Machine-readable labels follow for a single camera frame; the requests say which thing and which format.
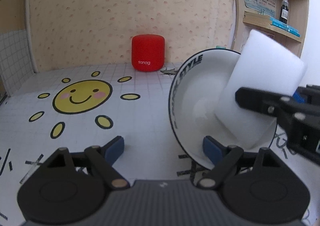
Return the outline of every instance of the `bowl rim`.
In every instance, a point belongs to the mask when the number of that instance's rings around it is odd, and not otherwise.
[[[191,160],[193,160],[194,162],[196,162],[196,164],[198,164],[199,166],[202,166],[202,167],[204,167],[204,166],[201,165],[201,164],[199,164],[196,160],[194,160],[194,159],[189,155],[189,153],[185,150],[185,148],[182,146],[182,144],[181,144],[181,142],[180,142],[180,140],[179,140],[179,138],[178,138],[178,136],[177,136],[177,134],[176,134],[176,131],[175,131],[175,129],[174,129],[174,126],[173,126],[173,123],[172,123],[172,120],[171,120],[170,99],[171,99],[171,94],[172,94],[173,85],[174,85],[174,83],[175,83],[175,81],[176,81],[176,79],[177,79],[178,73],[180,72],[180,70],[182,69],[182,67],[184,66],[184,64],[185,64],[186,62],[188,62],[191,58],[197,56],[198,54],[201,54],[201,53],[203,53],[203,52],[210,51],[210,50],[225,50],[225,51],[231,51],[231,52],[234,52],[234,53],[237,53],[237,54],[241,55],[241,53],[239,53],[239,52],[237,52],[237,51],[234,51],[234,50],[231,50],[231,49],[223,49],[223,48],[205,49],[205,50],[199,51],[198,53],[193,54],[192,56],[190,56],[188,59],[186,59],[186,60],[183,62],[183,64],[181,65],[181,67],[179,67],[176,75],[174,76],[174,78],[173,78],[173,80],[172,80],[172,82],[171,82],[171,86],[170,86],[170,90],[169,90],[169,97],[168,97],[168,114],[169,114],[169,120],[170,120],[170,126],[171,126],[171,129],[172,129],[172,132],[173,132],[173,134],[174,134],[177,142],[179,143],[180,147],[181,147],[182,150],[185,152],[185,154],[187,154],[187,156],[188,156]],[[271,140],[271,142],[270,142],[270,144],[269,144],[269,148],[270,148],[270,146],[271,146],[272,143],[273,143],[273,140],[274,140],[275,135],[276,135],[277,128],[278,128],[278,121],[276,121],[276,129],[275,129],[275,132],[274,132],[274,134],[273,134],[273,138],[272,138],[272,140]]]

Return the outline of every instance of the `black marker drawing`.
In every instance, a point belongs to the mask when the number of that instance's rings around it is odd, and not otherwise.
[[[305,217],[303,217],[301,221],[302,221],[303,223],[305,223],[305,224],[306,224],[306,222],[308,222],[308,225],[311,225],[311,222],[310,222],[309,219],[308,219],[309,216],[310,216],[310,211],[309,211],[309,209],[307,209],[307,213],[308,213],[308,214],[307,214]]]
[[[40,166],[40,165],[42,165],[43,163],[41,163],[41,162],[34,162],[34,161],[28,161],[28,160],[26,160],[26,161],[25,161],[25,164],[27,164],[27,165],[33,165],[33,164],[36,164],[37,166]]]
[[[4,161],[3,161],[3,164],[2,164],[2,167],[1,167],[1,170],[0,170],[0,176],[2,175],[2,172],[3,172],[3,170],[4,170],[5,164],[7,163],[10,150],[11,150],[11,149],[8,149],[7,154],[6,154],[5,158],[4,158]]]
[[[271,145],[272,145],[272,143],[273,143],[273,140],[274,140],[275,138],[279,137],[279,136],[282,136],[283,134],[285,134],[285,132],[280,133],[280,134],[275,133],[275,136],[273,137],[272,141],[270,142],[269,148],[271,147]]]
[[[286,137],[280,137],[280,136],[282,136],[282,135],[284,135],[284,134],[285,134],[285,133],[282,133],[282,134],[279,134],[279,135],[278,135],[277,140],[276,140],[276,146],[277,146],[279,149],[282,150],[283,155],[284,155],[284,158],[285,158],[285,159],[288,159],[286,150],[289,151],[289,153],[290,153],[291,155],[293,155],[293,156],[296,154],[296,152],[295,152],[294,150],[288,149],[288,148],[286,147],[286,146],[287,146],[287,139],[286,139]]]
[[[175,69],[167,70],[167,68],[166,68],[165,70],[160,70],[160,72],[162,74],[176,75],[178,71],[176,71]]]
[[[178,155],[178,157],[179,157],[179,159],[190,158],[188,155]],[[203,166],[198,165],[194,160],[191,160],[191,169],[183,170],[183,171],[177,171],[177,176],[182,176],[182,175],[185,175],[185,174],[189,174],[190,175],[190,181],[194,184],[195,183],[196,173],[202,172],[202,171],[208,171],[208,169],[204,168]]]
[[[8,220],[8,217],[2,214],[1,212],[0,212],[0,217],[4,218],[6,221]]]
[[[32,164],[32,167],[31,167],[31,168],[29,169],[29,171],[25,174],[25,176],[20,180],[20,182],[19,182],[20,184],[23,184],[24,181],[26,181],[26,180],[29,178],[29,176],[33,173],[35,167],[38,165],[39,161],[40,161],[42,158],[43,158],[43,154],[41,154],[41,155],[38,157],[38,159],[36,160],[36,162],[34,162],[34,163]]]

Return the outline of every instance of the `white tile wall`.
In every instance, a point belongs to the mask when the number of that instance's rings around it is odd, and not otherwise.
[[[25,29],[0,34],[0,75],[9,96],[34,75]]]

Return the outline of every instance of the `yellow sun ray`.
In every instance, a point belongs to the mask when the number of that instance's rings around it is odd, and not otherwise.
[[[50,137],[52,139],[58,138],[63,133],[65,126],[66,125],[63,121],[58,122],[55,126],[53,126]]]
[[[118,79],[118,83],[127,82],[127,81],[129,81],[131,79],[132,79],[131,76],[124,76],[124,77]]]
[[[93,72],[92,74],[91,74],[91,76],[92,77],[96,77],[96,76],[98,76],[98,75],[100,75],[100,71],[95,71],[95,72]]]
[[[71,79],[68,77],[61,80],[61,82],[63,82],[64,84],[69,83],[70,81],[71,81]]]
[[[123,94],[122,96],[120,96],[120,98],[122,100],[137,100],[140,98],[140,95],[139,94]]]
[[[39,95],[38,95],[38,98],[39,98],[39,99],[44,99],[44,98],[49,97],[49,95],[50,95],[50,93],[39,94]]]
[[[106,115],[98,115],[95,118],[95,122],[102,129],[111,129],[113,127],[113,121]]]
[[[34,115],[32,115],[32,116],[29,118],[29,122],[36,121],[36,120],[40,119],[43,115],[44,115],[44,112],[43,112],[43,111],[37,112],[37,113],[35,113]]]

